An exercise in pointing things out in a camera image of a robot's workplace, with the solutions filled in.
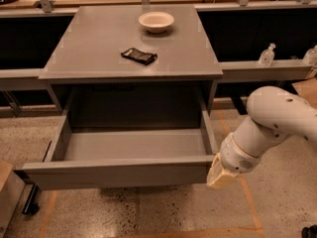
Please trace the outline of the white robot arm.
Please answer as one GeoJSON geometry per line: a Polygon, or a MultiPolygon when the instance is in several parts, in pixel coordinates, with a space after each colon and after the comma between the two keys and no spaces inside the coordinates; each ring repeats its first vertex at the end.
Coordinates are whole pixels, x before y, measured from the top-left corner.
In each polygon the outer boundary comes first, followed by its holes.
{"type": "Polygon", "coordinates": [[[222,188],[251,172],[270,148],[291,135],[317,143],[317,110],[305,99],[275,86],[255,90],[248,115],[221,144],[207,175],[207,185],[222,188]]]}

